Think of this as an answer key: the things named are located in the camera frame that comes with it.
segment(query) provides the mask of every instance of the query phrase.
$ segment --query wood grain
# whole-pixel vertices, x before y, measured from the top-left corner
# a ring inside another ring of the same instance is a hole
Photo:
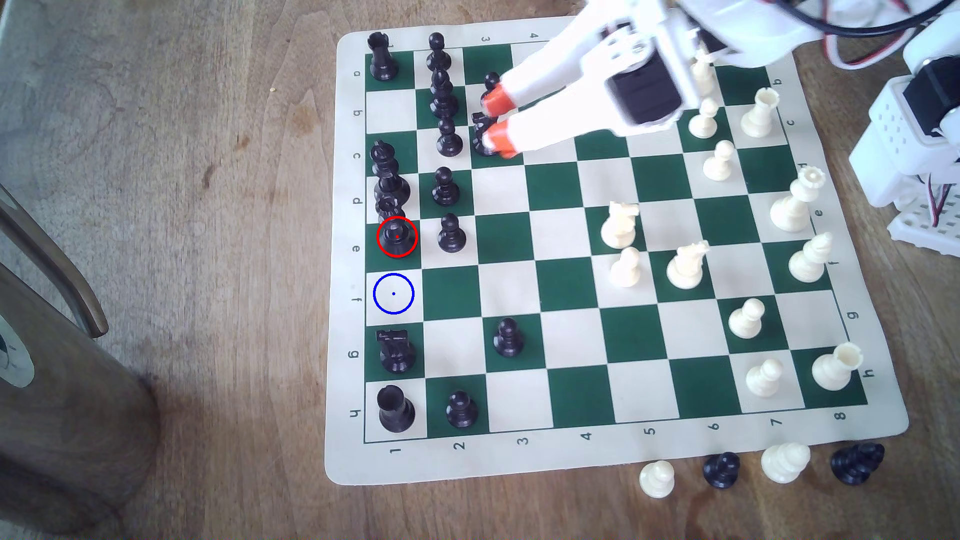
[[[151,378],[156,472],[98,537],[945,537],[960,530],[960,260],[885,231],[846,156],[897,59],[796,53],[910,413],[867,485],[836,446],[781,486],[674,463],[351,488],[324,475],[324,357],[337,40],[356,30],[566,14],[566,0],[10,0],[0,178],[99,295],[99,343]],[[0,260],[56,290],[9,243]],[[62,304],[55,304],[65,310]],[[9,528],[7,536],[33,537]]]

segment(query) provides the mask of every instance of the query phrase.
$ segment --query white pawn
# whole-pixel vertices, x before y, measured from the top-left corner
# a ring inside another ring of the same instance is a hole
[[[727,320],[730,331],[741,339],[756,337],[760,333],[760,317],[763,316],[764,311],[766,311],[766,308],[760,300],[756,298],[747,299],[743,303],[743,307],[735,309],[730,314],[730,318]]]
[[[740,129],[751,137],[770,134],[774,109],[780,104],[780,95],[772,88],[761,88],[754,94],[754,107],[740,118]]]
[[[677,248],[677,255],[666,265],[666,277],[673,286],[692,289],[704,278],[704,255],[710,251],[706,240]]]
[[[640,215],[640,205],[610,203],[610,217],[600,227],[603,243],[622,250],[634,243],[636,238],[636,217]]]
[[[778,199],[770,207],[770,219],[779,229],[798,233],[810,221],[806,204],[817,200],[820,188],[827,183],[824,171],[804,165],[797,180],[790,183],[790,194]]]
[[[833,247],[833,233],[820,233],[809,239],[804,248],[793,254],[787,262],[790,275],[798,281],[813,283],[824,275],[824,264]]]
[[[720,110],[717,100],[705,97],[700,103],[700,113],[690,118],[687,129],[690,134],[700,138],[711,138],[717,133],[717,121],[713,119]]]
[[[630,287],[640,281],[640,251],[634,246],[620,252],[610,268],[610,281],[618,287]]]
[[[810,447],[800,443],[774,445],[763,451],[760,468],[768,479],[778,483],[790,483],[810,462]]]
[[[662,499],[673,491],[673,465],[667,461],[647,463],[640,471],[640,489],[654,499]]]
[[[733,143],[728,140],[721,140],[713,149],[713,156],[704,161],[704,176],[720,182],[730,177],[732,172],[730,159],[733,157]]]
[[[767,358],[747,372],[747,389],[761,398],[769,398],[780,388],[783,364],[776,358]]]
[[[825,390],[842,390],[853,370],[863,364],[863,351],[851,342],[841,343],[830,355],[813,360],[813,379]]]

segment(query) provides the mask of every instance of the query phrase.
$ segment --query chessboard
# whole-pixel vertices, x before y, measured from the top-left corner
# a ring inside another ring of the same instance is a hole
[[[755,69],[713,64],[718,84],[710,96],[720,107],[710,138],[690,134],[697,111],[688,110],[655,134],[590,133],[508,160],[474,150],[471,117],[481,110],[487,74],[506,72],[570,20],[381,30],[397,66],[389,81],[371,73],[372,32],[340,41],[329,478],[350,485],[460,479],[904,432],[890,352],[792,57]],[[451,58],[459,104],[452,120],[464,142],[449,158],[438,151],[430,109],[426,62],[435,32]],[[767,86],[780,95],[774,129],[746,136],[740,118]],[[721,140],[735,152],[730,177],[715,182],[704,162]],[[410,188],[401,209],[416,244],[402,257],[378,242],[377,141],[393,149]],[[809,203],[809,222],[788,233],[772,223],[770,208],[805,165],[824,171],[827,183]],[[448,207],[433,198],[441,167],[460,192]],[[620,250],[600,234],[611,202],[639,208],[632,244],[639,279],[629,287],[612,283]],[[466,234],[456,253],[438,240],[448,213]],[[824,276],[798,281],[788,260],[823,232],[833,236]],[[699,284],[674,286],[668,263],[678,248],[702,240],[709,251]],[[762,327],[742,339],[728,319],[751,298],[765,307]],[[508,317],[523,335],[515,356],[493,344]],[[862,365],[842,389],[826,390],[813,362],[846,342],[862,350]],[[389,371],[383,359],[400,345],[404,365]],[[769,358],[782,373],[776,393],[761,398],[746,377]],[[377,396],[387,387],[385,401],[412,407],[400,432],[380,421]],[[466,427],[448,419],[455,392],[472,404]]]

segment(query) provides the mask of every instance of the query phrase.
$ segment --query white square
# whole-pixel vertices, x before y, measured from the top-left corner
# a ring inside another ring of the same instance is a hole
[[[487,374],[490,431],[553,428],[550,383],[545,369]]]
[[[847,341],[831,290],[778,294],[777,309],[790,349],[833,347]]]
[[[657,304],[667,358],[726,356],[730,353],[726,324],[716,300],[687,300]]]
[[[576,258],[590,256],[587,214],[583,208],[530,212],[534,258]]]
[[[617,286],[610,281],[610,269],[619,259],[619,254],[595,255],[590,258],[590,263],[593,265],[593,284],[597,292],[597,305],[626,307],[656,304],[657,290],[654,288],[649,254],[640,252],[640,280],[630,287]]]
[[[424,321],[421,359],[428,379],[486,372],[483,319]]]
[[[530,211],[523,165],[474,169],[472,178],[474,214]]]
[[[387,431],[380,424],[380,407],[376,404],[376,395],[385,386],[392,384],[403,390],[403,397],[410,400],[416,416],[410,428],[401,433]],[[426,380],[404,379],[383,380],[366,384],[366,407],[364,421],[367,423],[367,442],[396,441],[398,439],[422,439],[426,437]]]
[[[537,265],[532,260],[478,266],[480,314],[484,317],[540,312]]]
[[[780,376],[780,387],[777,388],[777,393],[769,398],[761,398],[747,388],[747,372],[750,368],[762,364],[767,358],[780,361],[783,365],[783,375]],[[730,367],[733,369],[733,380],[736,382],[736,395],[740,399],[740,410],[744,413],[805,407],[804,395],[800,391],[800,382],[797,380],[797,370],[794,368],[793,356],[789,351],[730,355]]]
[[[416,128],[415,90],[367,92],[367,133],[412,132]]]
[[[710,246],[710,280],[716,298],[743,298],[774,293],[762,244]]]
[[[640,203],[640,224],[647,251],[676,251],[704,239],[693,199]]]
[[[595,366],[607,363],[600,309],[568,309],[540,314],[546,367]]]
[[[630,158],[577,162],[585,207],[606,207],[637,201],[634,166]]]
[[[419,268],[367,274],[367,298],[373,299],[373,302],[367,302],[367,325],[374,327],[422,321],[422,291],[423,275]]]
[[[670,360],[640,360],[607,364],[613,418],[643,422],[679,418]]]

